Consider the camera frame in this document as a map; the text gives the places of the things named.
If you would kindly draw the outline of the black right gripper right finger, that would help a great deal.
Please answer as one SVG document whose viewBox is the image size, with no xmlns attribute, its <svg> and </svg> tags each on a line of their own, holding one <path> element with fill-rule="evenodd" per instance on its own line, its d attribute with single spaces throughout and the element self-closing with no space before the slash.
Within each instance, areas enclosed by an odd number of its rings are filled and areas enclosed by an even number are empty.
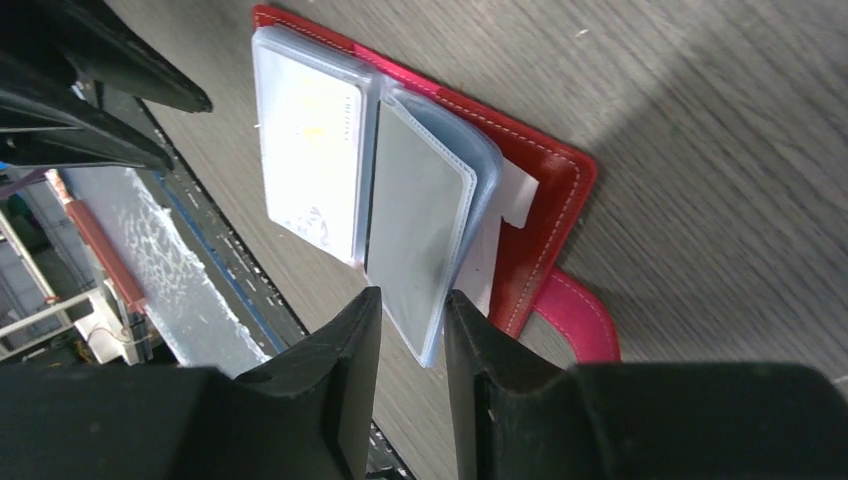
<svg viewBox="0 0 848 480">
<path fill-rule="evenodd" d="M 460 291 L 444 338 L 462 479 L 843 479 L 847 403 L 788 363 L 562 369 Z"/>
</svg>

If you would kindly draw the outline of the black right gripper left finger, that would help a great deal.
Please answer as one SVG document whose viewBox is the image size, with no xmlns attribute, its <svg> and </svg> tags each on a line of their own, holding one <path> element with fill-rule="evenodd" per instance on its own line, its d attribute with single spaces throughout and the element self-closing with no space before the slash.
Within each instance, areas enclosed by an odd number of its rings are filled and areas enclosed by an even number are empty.
<svg viewBox="0 0 848 480">
<path fill-rule="evenodd" d="M 5 479 L 362 479 L 381 292 L 229 378 L 211 367 L 1 370 Z"/>
</svg>

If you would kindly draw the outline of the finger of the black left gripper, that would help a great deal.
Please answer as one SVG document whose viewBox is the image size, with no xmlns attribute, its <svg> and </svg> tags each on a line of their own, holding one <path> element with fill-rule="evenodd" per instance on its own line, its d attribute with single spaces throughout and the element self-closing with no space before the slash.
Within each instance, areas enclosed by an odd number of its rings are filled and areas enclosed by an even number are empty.
<svg viewBox="0 0 848 480">
<path fill-rule="evenodd" d="M 72 90 L 77 71 L 59 54 L 1 52 L 1 161 L 23 168 L 173 168 L 155 141 Z"/>
<path fill-rule="evenodd" d="M 207 113 L 206 92 L 151 47 L 104 1 L 41 1 L 60 52 L 85 76 L 189 113 Z"/>
</svg>

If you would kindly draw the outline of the red leather card holder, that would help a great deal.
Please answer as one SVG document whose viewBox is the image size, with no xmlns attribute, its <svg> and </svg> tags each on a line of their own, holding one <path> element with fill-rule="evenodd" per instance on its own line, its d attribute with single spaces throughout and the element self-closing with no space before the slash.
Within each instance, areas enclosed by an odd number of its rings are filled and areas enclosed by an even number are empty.
<svg viewBox="0 0 848 480">
<path fill-rule="evenodd" d="M 423 367 L 457 289 L 512 338 L 540 315 L 616 362 L 603 305 L 556 260 L 594 160 L 292 12 L 253 9 L 269 219 L 360 272 Z"/>
</svg>

